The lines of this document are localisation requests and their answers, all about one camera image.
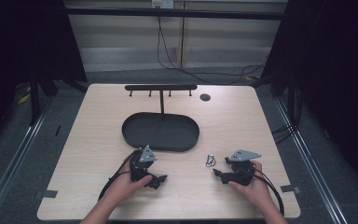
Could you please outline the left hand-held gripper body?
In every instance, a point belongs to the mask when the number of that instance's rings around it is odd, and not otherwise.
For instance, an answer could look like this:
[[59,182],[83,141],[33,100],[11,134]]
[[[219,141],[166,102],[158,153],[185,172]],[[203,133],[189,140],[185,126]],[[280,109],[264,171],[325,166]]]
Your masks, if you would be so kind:
[[156,183],[158,178],[147,171],[156,159],[157,157],[150,146],[134,150],[130,158],[131,180],[138,181],[145,176],[151,175],[151,183]]

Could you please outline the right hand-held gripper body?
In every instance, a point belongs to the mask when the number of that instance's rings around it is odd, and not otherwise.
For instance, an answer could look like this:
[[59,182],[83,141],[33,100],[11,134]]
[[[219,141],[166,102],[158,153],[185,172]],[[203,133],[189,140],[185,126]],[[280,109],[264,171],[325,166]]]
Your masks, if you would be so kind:
[[234,172],[233,181],[243,186],[248,186],[255,173],[255,167],[251,160],[258,159],[261,155],[245,149],[238,149],[229,157],[234,161],[234,164],[230,165]]

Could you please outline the black hook rack with tray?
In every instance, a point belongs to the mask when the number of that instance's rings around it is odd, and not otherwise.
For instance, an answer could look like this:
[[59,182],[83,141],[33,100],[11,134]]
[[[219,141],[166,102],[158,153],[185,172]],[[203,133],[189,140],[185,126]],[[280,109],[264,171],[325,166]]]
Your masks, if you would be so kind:
[[184,152],[199,140],[200,127],[192,118],[165,112],[164,92],[188,91],[192,95],[197,85],[126,85],[125,90],[159,94],[159,112],[138,112],[127,117],[121,127],[125,142],[131,147],[150,146],[154,150]]

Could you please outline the person's right hand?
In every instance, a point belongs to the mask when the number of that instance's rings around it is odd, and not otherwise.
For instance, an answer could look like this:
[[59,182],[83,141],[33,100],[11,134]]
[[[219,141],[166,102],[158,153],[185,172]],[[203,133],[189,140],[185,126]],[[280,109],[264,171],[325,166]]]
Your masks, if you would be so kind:
[[233,181],[229,181],[228,184],[260,210],[265,209],[270,205],[275,207],[269,193],[269,188],[261,177],[261,163],[258,161],[252,161],[252,164],[255,167],[255,174],[258,175],[258,177],[254,177],[248,186],[243,186]]

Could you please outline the person's left hand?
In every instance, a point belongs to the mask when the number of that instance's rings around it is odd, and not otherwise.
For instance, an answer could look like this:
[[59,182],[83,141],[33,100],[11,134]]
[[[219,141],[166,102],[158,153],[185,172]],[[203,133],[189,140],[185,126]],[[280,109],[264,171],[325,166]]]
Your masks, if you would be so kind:
[[118,205],[129,199],[137,190],[143,188],[151,180],[152,176],[147,175],[133,182],[129,172],[123,173],[113,181],[104,194],[103,199],[107,200],[110,204]]

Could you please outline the grey tape piece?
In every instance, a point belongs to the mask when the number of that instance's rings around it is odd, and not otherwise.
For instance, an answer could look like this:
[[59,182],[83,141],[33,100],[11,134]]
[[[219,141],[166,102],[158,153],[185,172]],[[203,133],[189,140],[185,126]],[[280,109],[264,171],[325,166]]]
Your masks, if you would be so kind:
[[283,193],[286,192],[293,192],[294,194],[298,194],[301,192],[300,187],[295,187],[293,185],[285,185],[285,186],[281,186],[281,190]]
[[42,200],[43,198],[55,198],[57,194],[57,190],[39,190],[35,193],[34,198],[37,200]]

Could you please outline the black metal stand leg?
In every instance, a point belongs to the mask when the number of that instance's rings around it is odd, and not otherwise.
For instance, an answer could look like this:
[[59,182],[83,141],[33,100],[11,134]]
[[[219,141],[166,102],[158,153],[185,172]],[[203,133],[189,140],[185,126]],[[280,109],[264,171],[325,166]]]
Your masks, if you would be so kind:
[[31,88],[31,106],[32,106],[32,116],[30,125],[34,126],[41,114],[40,112],[40,102],[39,102],[39,89],[38,89],[38,81],[35,73],[32,73],[32,78],[30,81]]

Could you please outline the black curtain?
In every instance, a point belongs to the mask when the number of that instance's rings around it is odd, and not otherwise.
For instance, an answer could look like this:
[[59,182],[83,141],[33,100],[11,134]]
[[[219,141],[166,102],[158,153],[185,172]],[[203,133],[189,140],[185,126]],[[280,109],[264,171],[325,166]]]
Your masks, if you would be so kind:
[[63,0],[0,0],[0,121],[21,83],[87,80]]
[[296,83],[358,172],[358,0],[288,0],[263,76]]

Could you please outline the yellow floor object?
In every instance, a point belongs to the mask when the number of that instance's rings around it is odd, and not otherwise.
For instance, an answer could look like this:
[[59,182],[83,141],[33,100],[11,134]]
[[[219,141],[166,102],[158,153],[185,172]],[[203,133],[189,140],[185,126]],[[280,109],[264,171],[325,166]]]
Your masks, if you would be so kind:
[[27,93],[22,95],[22,97],[20,98],[20,100],[17,102],[18,105],[24,104],[29,98],[30,98],[31,94]]

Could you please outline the metal floor rail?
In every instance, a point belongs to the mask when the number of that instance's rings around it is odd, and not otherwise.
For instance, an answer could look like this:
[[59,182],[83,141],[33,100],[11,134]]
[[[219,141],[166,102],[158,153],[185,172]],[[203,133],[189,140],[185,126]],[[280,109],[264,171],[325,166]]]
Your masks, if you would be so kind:
[[328,187],[318,165],[316,164],[315,159],[312,157],[310,150],[305,143],[300,131],[295,129],[294,125],[290,121],[288,109],[285,103],[282,99],[276,99],[275,102],[280,111],[285,126],[288,129],[290,136],[293,139],[293,142],[295,143],[296,148],[302,158],[302,161],[305,163],[305,166],[310,173],[312,182],[318,190],[324,203],[324,206],[330,217],[332,218],[334,224],[349,224],[337,202],[336,197],[333,195],[331,189]]
[[21,142],[16,147],[13,157],[10,159],[10,162],[7,164],[5,171],[0,177],[0,207],[2,206],[2,203],[5,200],[14,179],[16,178],[16,175],[21,168],[21,164],[25,160],[34,139],[37,137],[37,134],[43,125],[50,105],[51,102],[47,102],[40,114],[36,116],[35,121],[27,125],[26,133],[21,138]]

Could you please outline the black horizontal frame bar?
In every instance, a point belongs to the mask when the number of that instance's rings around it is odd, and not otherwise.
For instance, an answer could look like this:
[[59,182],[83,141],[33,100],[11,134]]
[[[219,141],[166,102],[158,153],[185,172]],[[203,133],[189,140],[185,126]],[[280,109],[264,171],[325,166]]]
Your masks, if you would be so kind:
[[283,13],[189,10],[189,9],[66,7],[65,11],[67,14],[74,14],[74,15],[177,17],[177,18],[235,19],[235,20],[261,20],[261,21],[282,21],[287,19],[287,16]]

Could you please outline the white wall outlet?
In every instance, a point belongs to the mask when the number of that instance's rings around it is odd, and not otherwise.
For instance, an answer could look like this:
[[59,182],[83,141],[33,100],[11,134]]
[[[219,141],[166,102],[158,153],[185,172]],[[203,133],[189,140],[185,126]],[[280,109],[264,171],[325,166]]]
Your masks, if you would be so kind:
[[152,8],[174,9],[173,0],[151,0]]

